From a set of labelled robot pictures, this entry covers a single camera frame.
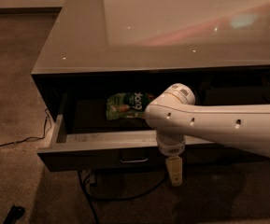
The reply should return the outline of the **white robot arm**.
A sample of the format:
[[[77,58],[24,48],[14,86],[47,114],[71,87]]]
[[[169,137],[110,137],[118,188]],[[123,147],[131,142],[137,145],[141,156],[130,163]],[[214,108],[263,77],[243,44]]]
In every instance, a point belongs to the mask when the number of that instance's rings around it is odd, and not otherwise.
[[[174,187],[182,184],[186,136],[270,158],[270,105],[201,106],[187,86],[176,83],[149,103],[145,121],[156,132]]]

